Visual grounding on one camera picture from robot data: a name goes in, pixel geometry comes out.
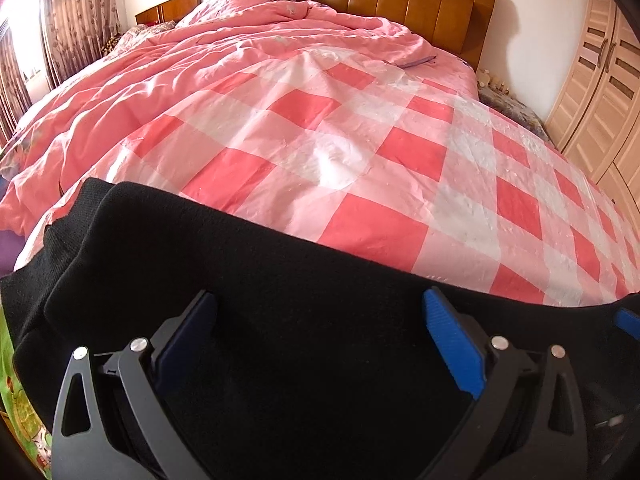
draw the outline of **red and white checkered cloth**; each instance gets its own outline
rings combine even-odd
[[[559,153],[453,89],[352,50],[290,52],[230,75],[126,137],[88,176],[518,300],[582,306],[639,289],[636,234]]]

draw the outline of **window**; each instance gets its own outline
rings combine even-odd
[[[9,18],[15,57],[25,80],[44,70],[40,42],[40,1],[5,0],[0,14]]]

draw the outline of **floral curtain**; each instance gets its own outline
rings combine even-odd
[[[42,47],[49,86],[55,88],[102,57],[118,33],[116,0],[40,0]]]
[[[31,99],[15,58],[14,38],[8,28],[0,40],[0,146],[14,134],[18,120],[31,107]]]

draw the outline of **pink blanket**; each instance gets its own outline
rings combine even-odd
[[[0,229],[30,235],[25,264],[97,176],[510,298],[577,306],[638,290],[628,223],[474,85],[401,25],[318,4],[176,28],[32,112],[2,160],[15,176]]]

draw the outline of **wooden wardrobe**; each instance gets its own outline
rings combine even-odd
[[[549,137],[640,232],[640,41],[613,0],[589,0]]]

